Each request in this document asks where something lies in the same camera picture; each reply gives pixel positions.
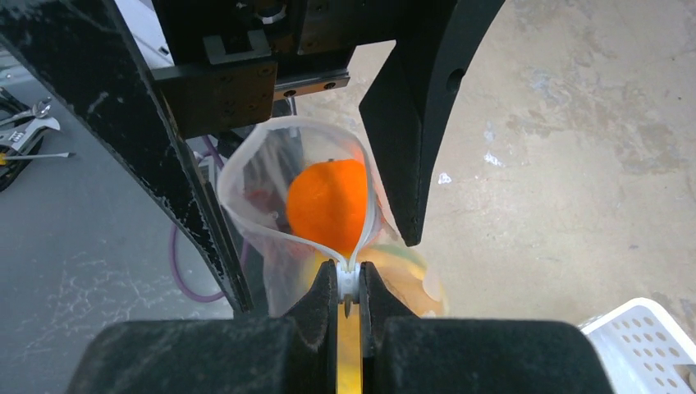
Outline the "white plastic tray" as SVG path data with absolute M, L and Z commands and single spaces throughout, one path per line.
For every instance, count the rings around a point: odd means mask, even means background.
M 615 393 L 695 392 L 695 343 L 656 301 L 633 298 L 580 330 Z

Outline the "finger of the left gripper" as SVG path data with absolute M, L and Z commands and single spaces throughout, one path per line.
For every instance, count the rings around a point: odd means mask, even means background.
M 113 1 L 4 1 L 1 43 L 199 251 L 238 314 L 254 303 L 212 185 Z
M 451 110 L 501 1 L 408 1 L 396 45 L 359 104 L 396 227 L 422 239 L 430 182 Z

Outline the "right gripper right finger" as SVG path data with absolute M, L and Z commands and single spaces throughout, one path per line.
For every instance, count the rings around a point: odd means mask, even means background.
M 359 275 L 365 393 L 611 393 L 598 354 L 560 321 L 419 318 L 376 267 Z

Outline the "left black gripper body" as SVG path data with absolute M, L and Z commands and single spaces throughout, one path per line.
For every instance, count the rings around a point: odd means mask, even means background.
M 172 56 L 153 78 L 184 139 L 266 121 L 345 87 L 355 49 L 394 39 L 394 1 L 156 1 Z

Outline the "clear zip top bag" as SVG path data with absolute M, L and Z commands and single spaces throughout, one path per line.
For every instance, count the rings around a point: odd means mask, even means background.
M 446 293 L 433 267 L 387 220 L 382 185 L 360 139 L 307 117 L 256 126 L 222 168 L 217 197 L 244 242 L 263 259 L 268 312 L 287 312 L 332 260 L 340 300 L 357 300 L 363 263 L 423 318 L 444 316 Z

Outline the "orange fruit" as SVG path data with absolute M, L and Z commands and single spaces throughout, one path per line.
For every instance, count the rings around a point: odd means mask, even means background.
M 362 162 L 315 163 L 290 184 L 286 216 L 293 235 L 350 254 L 363 231 L 367 199 L 367 171 Z

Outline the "orange yellow mango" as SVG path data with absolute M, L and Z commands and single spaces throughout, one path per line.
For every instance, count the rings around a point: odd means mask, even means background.
M 357 260 L 373 263 L 387 289 L 419 317 L 435 318 L 448 314 L 441 278 L 416 250 L 396 245 L 374 245 L 362 249 Z

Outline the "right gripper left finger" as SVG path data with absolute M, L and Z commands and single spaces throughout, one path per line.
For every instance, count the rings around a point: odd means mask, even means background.
M 101 331 L 69 393 L 334 393 L 337 273 L 278 318 L 129 321 Z

